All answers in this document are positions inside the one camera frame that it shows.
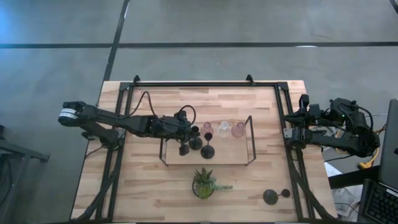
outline wire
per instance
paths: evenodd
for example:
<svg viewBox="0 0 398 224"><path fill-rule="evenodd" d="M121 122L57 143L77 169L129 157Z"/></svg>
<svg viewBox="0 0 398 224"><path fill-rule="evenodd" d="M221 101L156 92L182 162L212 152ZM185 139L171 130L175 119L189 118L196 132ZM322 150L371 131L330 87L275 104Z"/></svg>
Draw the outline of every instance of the wire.
<svg viewBox="0 0 398 224"><path fill-rule="evenodd" d="M359 109L361 109L361 110L363 110L363 111L368 113L369 118L371 120L371 130L373 130L373 115L370 113L370 111L368 111L367 109L363 108L362 106L356 105L355 107L358 107Z"/></svg>
<svg viewBox="0 0 398 224"><path fill-rule="evenodd" d="M373 163L373 161L376 159L378 154L379 154L379 148L376 149L376 154L373 156L373 158L369 162Z"/></svg>
<svg viewBox="0 0 398 224"><path fill-rule="evenodd" d="M341 112L343 112L343 114L349 119L349 121L350 121L350 123L351 123L351 126L354 127L354 121L353 121L353 119L348 115L347 112L345 112L344 110L342 110L342 109L340 108L340 105L345 105L345 106L351 106L351 105L346 105L346 104L344 104L344 103L339 103L339 104L337 105L337 108L338 108Z"/></svg>
<svg viewBox="0 0 398 224"><path fill-rule="evenodd" d="M380 136L380 134L383 132L383 131L385 131L386 130L386 127L387 127L387 123L380 129L380 130L378 130L379 132L378 132L378 136Z"/></svg>
<svg viewBox="0 0 398 224"><path fill-rule="evenodd" d="M373 117L373 118L379 118L379 117L387 116L387 115L388 115L388 113L376 114L376 115L373 115L372 117Z"/></svg>
<svg viewBox="0 0 398 224"><path fill-rule="evenodd" d="M339 157L339 158L334 158L334 159L328 159L328 160L325 160L324 162L335 161L335 160L338 160L338 159L345 159L345 158L349 158L351 156L354 156L354 155L349 155L349 156Z"/></svg>
<svg viewBox="0 0 398 224"><path fill-rule="evenodd" d="M347 130L345 130L343 127L339 127L337 124L335 124L335 123L333 123L333 122L331 122L331 121L329 121L329 120L327 120L327 119L321 119L322 121L326 121L327 123L329 123L329 124L331 124L333 127L335 127L335 128L338 128L338 129L340 129L340 130L342 130L342 131L344 131L344 132L348 132Z"/></svg>
<svg viewBox="0 0 398 224"><path fill-rule="evenodd" d="M154 111L154 107L152 106L152 100L151 100L151 98L150 98L150 94L149 94L148 91L144 91L144 92L142 93L141 97L139 98L138 104L137 104L137 106L134 108L134 110L133 110L129 115L123 116L123 117L121 117L121 118L119 118L119 119L130 118L130 117L138 110L138 107L139 107L139 105L141 104L141 101L142 101L142 99L143 99L143 97L144 97L145 94L148 96L149 107L150 107L150 110L152 111L152 114L153 114L155 117L157 117L157 115L156 115L156 113L155 113L155 111ZM167 122L167 121L161 120L161 119L160 119L159 121L162 122L162 123L164 123L164 124L169 124L169 125L176 126L176 127L180 127L180 128L189 127L189 126L191 126L191 125L194 124L194 122L195 122L195 120L196 120L196 118L197 118L197 112L195 111L194 107L191 106L191 105L185 105L185 106L181 107L181 109L178 111L178 114L180 114L181 111L182 111L184 108L187 108L187 107L191 108L192 111L193 111L193 120L192 120L192 122L191 122L190 124L188 124L188 125L173 124L173 123L169 123L169 122Z"/></svg>
<svg viewBox="0 0 398 224"><path fill-rule="evenodd" d="M166 122L166 121L161 121L161 122L163 122L163 123L165 123L165 124L172 125L172 126L180 127L180 128L186 128L186 127L189 127L189 126L193 125L194 122L195 122L195 120L197 119L197 111L194 109L193 106L191 106L191 105L185 105L185 106L181 107L181 109L178 111L178 114L180 114L181 111L182 111L184 108L187 108L187 107L191 108L192 111L193 111L193 120L192 120L192 122L191 122L190 124L188 124L188 125L179 125L179 124L172 124L172 123L169 123L169 122Z"/></svg>
<svg viewBox="0 0 398 224"><path fill-rule="evenodd" d="M3 198L3 199L1 200L1 202L0 202L0 208L2 207L3 203L6 201L6 199L7 199L7 197L8 197L8 194L10 193L10 191L11 191L11 189L12 189L12 183L13 183L13 181L12 181L12 174L11 174L11 165L10 165L10 161L9 161L8 158L6 159L6 162L7 162L7 166L8 166L8 174L9 174L9 179L10 179L10 187L8 188L7 193L5 194L4 198Z"/></svg>
<svg viewBox="0 0 398 224"><path fill-rule="evenodd" d="M340 202L336 202L335 205L348 205L352 210L354 210L356 213L358 213L357 210L355 210L355 208L353 208L350 204L347 203L340 203Z"/></svg>
<svg viewBox="0 0 398 224"><path fill-rule="evenodd" d="M142 101L142 99L143 99L143 97L144 97L145 94L148 95L149 107L150 107L150 110L152 111L152 114L153 114L154 116L157 116L157 115L155 114L154 107L152 106L152 100L150 99L150 94L149 94L149 92L148 92L148 91L144 91L144 92L142 93L141 97L139 98L138 104L137 104L137 106L134 108L134 110L133 110L129 115L124 116L124 117L122 117L122 118L120 118L120 119L124 119L124 118L129 118L129 117L131 117L131 116L138 110L138 107L139 107L139 105L141 104L141 101Z"/></svg>
<svg viewBox="0 0 398 224"><path fill-rule="evenodd" d="M94 151L89 152L89 153L85 156L85 159L86 159L89 155L91 155L92 153L94 153L94 152L96 152L96 151L98 151L98 150L100 150L100 149L102 149L102 148L104 148L104 145L102 145L101 147L95 149Z"/></svg>
<svg viewBox="0 0 398 224"><path fill-rule="evenodd" d="M321 153L323 153L323 151L325 150L321 145L316 144L316 146L319 146L321 148Z"/></svg>

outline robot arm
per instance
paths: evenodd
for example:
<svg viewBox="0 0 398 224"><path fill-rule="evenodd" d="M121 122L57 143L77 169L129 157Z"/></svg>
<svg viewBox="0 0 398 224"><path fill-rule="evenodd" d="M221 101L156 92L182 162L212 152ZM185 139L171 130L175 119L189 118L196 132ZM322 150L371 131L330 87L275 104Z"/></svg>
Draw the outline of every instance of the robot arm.
<svg viewBox="0 0 398 224"><path fill-rule="evenodd" d="M305 149L307 144L337 147L351 155L366 157L371 156L380 146L379 136L373 131L373 122L369 127L365 115L359 111L362 107L355 101L341 98L330 100L330 111L323 111L319 105L309 105L308 95L300 97L300 108L297 112L284 117L295 127L284 130L293 148ZM324 136L317 131L309 130L309 126L327 126L341 129L343 124L345 134L342 138Z"/></svg>
<svg viewBox="0 0 398 224"><path fill-rule="evenodd" d="M142 138L175 139L181 143L180 155L188 154L189 148L185 143L191 138L199 137L196 126L191 128L187 120L187 113L180 110L174 116L135 115L123 116L96 108L81 101L64 102L58 122L68 127L80 127L86 132L86 138L97 136L101 143L108 147L118 145L119 132L116 129L106 129L98 123L123 128Z"/></svg>

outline plant pot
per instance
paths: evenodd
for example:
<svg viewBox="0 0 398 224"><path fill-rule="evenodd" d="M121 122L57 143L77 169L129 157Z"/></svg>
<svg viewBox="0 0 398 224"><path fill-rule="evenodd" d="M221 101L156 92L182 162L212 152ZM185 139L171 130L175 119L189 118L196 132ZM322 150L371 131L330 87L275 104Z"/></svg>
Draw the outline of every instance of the plant pot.
<svg viewBox="0 0 398 224"><path fill-rule="evenodd" d="M196 188L196 183L194 181L192 181L192 192L195 194L196 197L200 198L197 192L197 188ZM214 193L214 189L212 189L211 193L209 194L209 197Z"/></svg>

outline potted plant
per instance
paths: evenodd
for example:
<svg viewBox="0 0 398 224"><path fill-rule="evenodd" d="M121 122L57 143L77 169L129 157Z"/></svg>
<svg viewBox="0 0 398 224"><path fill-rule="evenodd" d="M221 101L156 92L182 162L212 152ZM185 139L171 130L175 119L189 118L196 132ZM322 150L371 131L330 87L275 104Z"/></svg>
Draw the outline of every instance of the potted plant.
<svg viewBox="0 0 398 224"><path fill-rule="evenodd" d="M192 182L192 191L200 199L208 199L215 190L232 189L231 185L217 185L216 178L211 176L211 173L202 167L201 172L195 171L195 176Z"/></svg>

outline wooden tabletop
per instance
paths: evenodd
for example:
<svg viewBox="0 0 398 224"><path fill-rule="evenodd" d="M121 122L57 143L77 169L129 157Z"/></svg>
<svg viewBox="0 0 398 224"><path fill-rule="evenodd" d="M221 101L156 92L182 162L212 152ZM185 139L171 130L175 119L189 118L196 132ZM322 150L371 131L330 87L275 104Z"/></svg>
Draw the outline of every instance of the wooden tabletop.
<svg viewBox="0 0 398 224"><path fill-rule="evenodd" d="M297 110L300 95L306 93L304 82L287 82L294 110ZM114 111L119 84L120 82L104 82L99 108ZM262 199L262 194L267 189L273 189L278 193L283 189L291 190L273 88L136 88L133 93L132 108L136 107L139 97L146 90L150 93L157 115L172 116L182 106L189 104L197 111L198 126L207 121L214 124L220 124L225 120L232 123L245 121L251 115L257 159L247 167L242 164L204 165L208 170L213 169L213 176L218 179L218 184L232 185L233 189L216 191L208 200L200 200L192 192L192 179L195 169L201 169L201 165L166 167L159 160L159 139L138 138L128 134L124 147L114 222L297 221L292 196L280 197L276 205L267 205ZM286 113L283 92L281 94ZM136 114L150 114L146 97ZM188 119L192 120L192 112L187 109L187 114ZM99 142L90 142L87 153L99 146ZM187 156L192 156L194 153L200 152L190 151ZM311 190L328 212L335 216L336 210L319 147L307 147L303 153ZM106 150L100 150L85 160L72 218L81 215L98 193L105 158ZM304 216L307 217L302 191L300 191L300 198ZM106 198L104 211L108 209L108 201Z"/></svg>

